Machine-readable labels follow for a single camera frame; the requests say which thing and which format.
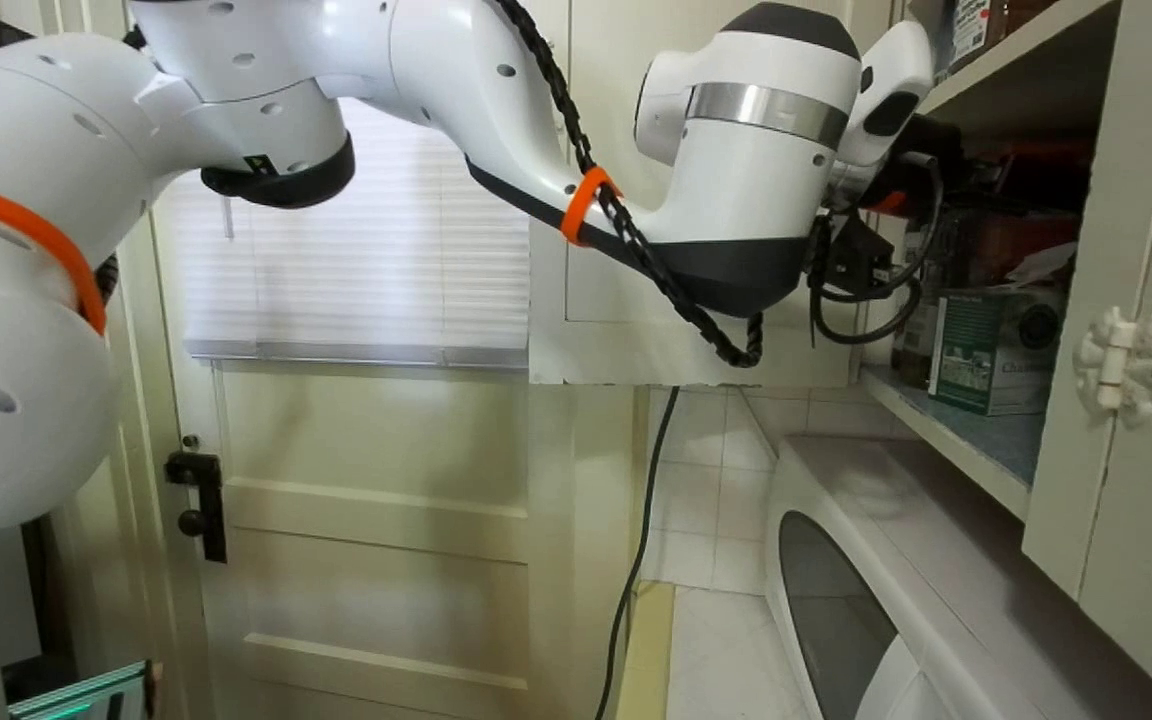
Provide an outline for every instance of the washing machine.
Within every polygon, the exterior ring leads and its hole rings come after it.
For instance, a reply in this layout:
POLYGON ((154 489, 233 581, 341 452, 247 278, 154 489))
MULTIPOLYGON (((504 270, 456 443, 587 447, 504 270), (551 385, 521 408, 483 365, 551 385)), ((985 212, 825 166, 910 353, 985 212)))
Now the washing machine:
POLYGON ((780 443, 770 613, 809 720, 1152 720, 1021 523, 924 443, 780 443))

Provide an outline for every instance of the black cable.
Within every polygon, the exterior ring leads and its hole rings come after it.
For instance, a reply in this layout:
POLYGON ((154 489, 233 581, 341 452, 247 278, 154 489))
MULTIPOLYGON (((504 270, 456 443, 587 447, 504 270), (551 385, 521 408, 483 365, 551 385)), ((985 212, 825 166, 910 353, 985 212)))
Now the black cable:
POLYGON ((664 452, 664 434, 667 434, 675 404, 680 404, 680 388, 667 390, 664 416, 656 423, 652 466, 647 466, 647 489, 644 489, 639 545, 632 550, 632 564, 630 564, 630 574, 623 574, 623 586, 621 586, 621 601, 617 601, 617 620, 612 620, 612 637, 610 637, 610 664, 605 664, 605 690, 600 690, 596 720, 605 720, 610 705, 612 705, 617 664, 621 664, 621 637, 623 637, 632 591, 639 583, 639 569, 644 569, 647 540, 652 540, 652 502, 656 502, 659 452, 664 452))
MULTIPOLYGON (((594 141, 580 127, 580 109, 571 100, 567 77, 555 65, 550 40, 541 36, 532 13, 521 0, 497 0, 497 6, 509 16, 509 23, 521 30, 521 40, 530 45, 551 104, 566 114, 566 132, 571 141, 577 150, 577 166, 594 170, 594 141)), ((667 294, 667 304, 715 349, 720 359, 730 359, 732 367, 757 367, 766 359, 766 313, 749 314, 749 345, 735 349, 732 337, 691 298, 691 291, 675 278, 675 270, 656 256, 652 240, 637 228, 632 212, 621 204, 617 187, 605 178, 600 192, 600 212, 610 215, 612 232, 621 235, 621 244, 630 244, 644 269, 644 276, 652 276, 652 284, 667 294)))
POLYGON ((809 304, 813 304, 813 329, 822 337, 830 337, 831 345, 878 345, 878 338, 887 338, 896 337, 920 308, 924 298, 924 284, 920 284, 920 270, 927 269, 935 244, 941 244, 941 212, 943 212, 943 178, 941 178, 941 163, 935 156, 924 156, 924 150, 903 150, 896 163, 911 163, 920 170, 927 170, 927 187, 934 187, 934 208, 927 208, 927 221, 924 221, 924 244, 920 253, 887 278, 878 278, 878 269, 866 269, 870 276, 870 288, 866 291, 835 291, 830 288, 830 276, 825 269, 830 264, 818 264, 813 269, 813 278, 809 278, 809 304), (873 304, 873 298, 887 298, 891 291, 910 288, 910 298, 901 304, 901 313, 879 325, 879 329, 870 329, 870 330, 842 330, 825 318, 825 298, 831 304, 873 304))

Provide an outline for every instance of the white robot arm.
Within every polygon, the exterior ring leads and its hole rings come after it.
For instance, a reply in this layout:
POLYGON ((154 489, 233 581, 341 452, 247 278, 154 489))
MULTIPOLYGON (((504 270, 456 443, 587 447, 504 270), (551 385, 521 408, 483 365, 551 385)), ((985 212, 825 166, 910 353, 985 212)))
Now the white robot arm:
POLYGON ((617 221, 567 212, 587 166, 551 132, 555 77, 511 13, 517 0, 133 0, 146 51, 99 36, 0 47, 0 527, 54 512, 99 464, 116 380, 87 269, 179 170, 252 204, 321 204, 354 177, 338 109, 354 94, 450 132, 489 192, 567 223, 577 244, 652 276, 664 264, 691 304, 757 314, 795 288, 825 192, 870 183, 934 84, 920 27, 896 27, 873 65, 831 16, 789 3, 659 56, 639 149, 673 163, 673 187, 659 208, 630 204, 652 235, 644 253, 617 221))

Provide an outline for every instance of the white window blind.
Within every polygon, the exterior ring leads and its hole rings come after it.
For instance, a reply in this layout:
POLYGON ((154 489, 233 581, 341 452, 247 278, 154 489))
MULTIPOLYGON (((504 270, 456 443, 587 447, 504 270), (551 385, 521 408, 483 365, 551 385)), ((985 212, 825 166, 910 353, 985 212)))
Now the white window blind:
POLYGON ((530 221, 427 127, 343 109, 357 178, 305 212, 162 199, 185 338, 201 359, 523 367, 530 221))

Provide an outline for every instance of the door hinge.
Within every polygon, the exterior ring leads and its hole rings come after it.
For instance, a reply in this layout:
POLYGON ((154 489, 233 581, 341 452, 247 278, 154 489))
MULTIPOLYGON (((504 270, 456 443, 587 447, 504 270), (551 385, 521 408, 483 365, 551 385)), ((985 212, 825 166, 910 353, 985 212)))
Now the door hinge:
POLYGON ((1077 380, 1093 416, 1152 423, 1152 314, 1107 308, 1077 349, 1077 380))

